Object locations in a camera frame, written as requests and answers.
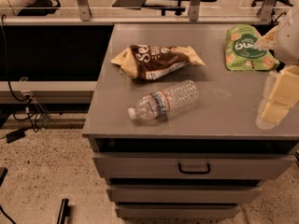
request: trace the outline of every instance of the cable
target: cable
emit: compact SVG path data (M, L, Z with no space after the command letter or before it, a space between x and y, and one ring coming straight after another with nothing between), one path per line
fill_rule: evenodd
M285 16L285 15L287 15L287 13L286 12L282 12L282 13L280 13L275 19L274 19L274 17L272 16L272 19L274 19L274 20L272 20L271 21L271 25L274 25L277 21L278 21L278 19L281 17L281 16Z
M29 114L28 114L28 119L30 120L32 129L34 130L35 133L37 133L39 131L39 128L37 126L38 121L36 121L36 118L35 118L35 123L33 123Z
M12 10L13 15L14 15L14 16L17 16L16 13L15 13L15 11L13 10L12 5L10 4L9 0L7 0L7 2L9 3L9 6L10 6L10 8L11 8L11 10Z
M10 93L12 94L12 96L19 102L24 102L23 99L19 99L14 91L12 90L11 88L11 84L10 84L10 78L9 78L9 70L8 70L8 54L7 54L7 38L6 38L6 34L4 32L4 28L3 28L3 23L4 23L4 18L6 17L5 14L2 14L1 16L1 31L2 31L2 35L3 35L3 40L4 40L4 49L5 49L5 57L6 57L6 66L7 66L7 82L8 82L8 86L9 86L9 90L10 90Z
M28 119L29 119L28 117L23 118L23 119L17 118L17 117L16 117L16 113L13 113L13 114L12 114L12 117L13 117L16 121L25 121L25 120L28 120Z
M2 206L0 205L0 211L3 213L3 215L11 221L11 223L16 224L16 222L3 210Z

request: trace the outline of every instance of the green packaging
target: green packaging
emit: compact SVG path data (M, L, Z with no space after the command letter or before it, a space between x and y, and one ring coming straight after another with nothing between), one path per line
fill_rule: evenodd
M238 24L226 33L225 60L231 71L274 70L279 65L269 50L255 48L262 36L255 27Z

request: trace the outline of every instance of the chip bag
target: chip bag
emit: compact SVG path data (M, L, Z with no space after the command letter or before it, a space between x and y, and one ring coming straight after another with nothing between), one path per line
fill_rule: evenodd
M184 47L131 45L111 60L131 79L155 80L192 63L205 65L195 50Z
M279 65L267 49L257 49L262 36L253 26L239 24L226 34L226 67L231 71L273 70Z

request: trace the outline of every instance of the gray countertop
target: gray countertop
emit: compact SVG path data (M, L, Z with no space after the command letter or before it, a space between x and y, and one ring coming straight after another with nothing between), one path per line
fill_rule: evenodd
M267 72L225 67L225 36L231 24L117 24L93 95L83 136L99 138L196 138L299 140L299 108L270 131L256 127ZM192 46L206 67L189 65L155 81L133 81L110 60L132 44ZM185 79L200 98L176 113L130 120L127 109L142 96Z

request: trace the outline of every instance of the gray cabinet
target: gray cabinet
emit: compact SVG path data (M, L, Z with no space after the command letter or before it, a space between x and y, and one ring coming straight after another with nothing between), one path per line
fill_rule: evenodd
M255 117L266 73L225 68L230 24L116 24L83 136L107 182L118 217L227 218L295 160L299 109L273 130ZM130 80L111 59L131 44L193 45L207 67L188 66L153 82ZM180 115L129 120L127 109L152 91L184 79L200 98Z

